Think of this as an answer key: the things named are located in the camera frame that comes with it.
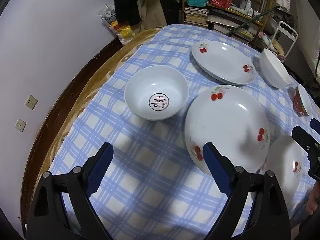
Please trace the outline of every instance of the blue checkered tablecloth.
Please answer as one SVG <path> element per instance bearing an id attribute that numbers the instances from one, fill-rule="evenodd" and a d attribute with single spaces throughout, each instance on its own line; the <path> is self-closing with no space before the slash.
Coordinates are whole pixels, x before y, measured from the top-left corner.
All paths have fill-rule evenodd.
<path id="1" fill-rule="evenodd" d="M 100 88 L 73 123 L 54 158 L 52 174 L 67 173 L 74 166 L 82 166 L 104 142 L 113 145 L 112 163 L 90 201 L 114 239 L 203 239 L 224 206 L 226 196 L 213 193 L 217 187 L 214 180 L 194 165 L 182 136 L 185 113 L 192 100 L 206 88 L 221 84 L 208 76 L 190 54 L 192 45 L 204 38 L 239 49 L 252 58 L 259 72 L 260 54 L 239 41 L 195 26 L 166 26 Z M 137 117 L 124 102 L 127 81 L 150 65 L 178 69 L 190 88 L 186 106 L 160 122 Z M 292 79 L 292 84 L 295 86 L 297 82 Z M 290 135 L 296 125 L 320 140 L 309 126 L 311 117 L 299 117 L 293 110 L 292 88 L 270 88 L 259 75 L 242 88 L 265 110 L 271 143 L 281 135 Z M 313 117 L 318 119 L 317 107 L 312 104 Z M 308 169 L 309 161 L 304 155 L 302 178 L 289 210 L 290 217 L 314 183 Z M 76 225 L 68 195 L 64 199 L 68 215 Z M 249 211 L 250 206 L 246 205 L 235 234 L 242 232 Z"/>

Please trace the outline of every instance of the black robotic claw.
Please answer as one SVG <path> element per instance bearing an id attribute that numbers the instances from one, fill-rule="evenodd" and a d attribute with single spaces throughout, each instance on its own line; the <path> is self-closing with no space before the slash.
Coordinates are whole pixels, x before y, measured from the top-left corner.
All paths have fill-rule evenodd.
<path id="1" fill-rule="evenodd" d="M 319 152 L 314 139 L 306 134 L 300 127 L 295 127 L 292 131 L 293 138 L 309 151 L 309 175 L 318 178 L 319 167 L 318 163 L 314 164 L 317 159 L 314 156 L 318 156 Z M 291 239 L 288 211 L 279 183 L 272 171 L 260 175 L 248 173 L 240 166 L 234 167 L 227 157 L 221 156 L 212 143 L 204 145 L 203 157 L 219 190 L 228 196 L 222 212 L 205 237 L 206 240 Z M 98 190 L 112 158 L 112 145 L 104 143 L 98 153 L 90 157 L 83 167 L 74 167 L 68 174 L 55 176 L 48 171 L 45 172 L 31 204 L 26 239 L 112 240 L 89 201 L 90 195 Z M 70 227 L 62 192 L 70 196 L 83 236 L 74 233 Z M 232 236 L 249 192 L 255 192 L 255 197 L 244 231 Z M 312 218 L 305 228 L 311 231 L 320 225 L 319 222 Z M 303 229 L 295 239 L 309 239 L 308 233 Z"/>

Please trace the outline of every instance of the finger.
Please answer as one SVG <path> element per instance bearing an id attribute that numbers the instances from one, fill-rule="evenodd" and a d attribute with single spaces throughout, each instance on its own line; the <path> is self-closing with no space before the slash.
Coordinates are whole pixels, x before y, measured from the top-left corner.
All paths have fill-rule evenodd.
<path id="1" fill-rule="evenodd" d="M 309 198 L 308 202 L 307 202 L 307 207 L 312 210 L 312 211 L 316 211 L 318 204 L 316 202 L 316 199 L 311 197 Z"/>
<path id="2" fill-rule="evenodd" d="M 319 198 L 320 197 L 320 184 L 319 182 L 316 181 L 315 185 L 313 186 L 313 196 L 315 198 Z"/>
<path id="3" fill-rule="evenodd" d="M 312 214 L 313 214 L 313 211 L 308 206 L 306 206 L 306 212 L 310 216 L 312 216 Z"/>

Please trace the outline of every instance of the stack of books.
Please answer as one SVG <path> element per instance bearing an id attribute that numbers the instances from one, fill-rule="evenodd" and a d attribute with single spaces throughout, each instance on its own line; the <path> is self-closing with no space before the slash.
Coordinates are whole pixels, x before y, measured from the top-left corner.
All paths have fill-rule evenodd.
<path id="1" fill-rule="evenodd" d="M 189 25 L 195 25 L 199 27 L 208 27 L 208 23 L 206 22 L 206 17 L 208 16 L 209 10 L 203 8 L 194 8 L 186 6 L 184 8 L 184 12 L 186 14 L 185 23 Z"/>

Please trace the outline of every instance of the blue gripper pad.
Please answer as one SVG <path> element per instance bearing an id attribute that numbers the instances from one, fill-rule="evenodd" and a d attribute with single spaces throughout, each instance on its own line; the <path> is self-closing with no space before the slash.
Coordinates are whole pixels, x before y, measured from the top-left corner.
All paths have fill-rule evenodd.
<path id="1" fill-rule="evenodd" d="M 202 154 L 204 161 L 207 164 L 209 171 L 214 181 L 216 182 L 220 192 L 226 194 L 227 197 L 230 197 L 232 194 L 231 178 L 227 170 L 221 163 L 221 160 L 226 157 L 221 156 L 219 151 L 212 143 L 206 143 L 203 146 Z"/>
<path id="2" fill-rule="evenodd" d="M 82 181 L 87 197 L 97 192 L 112 159 L 113 146 L 105 142 L 96 155 L 87 159 L 83 165 Z"/>
<path id="3" fill-rule="evenodd" d="M 315 119 L 315 118 L 312 118 L 310 120 L 310 127 L 315 130 L 318 134 L 320 134 L 320 122 Z"/>

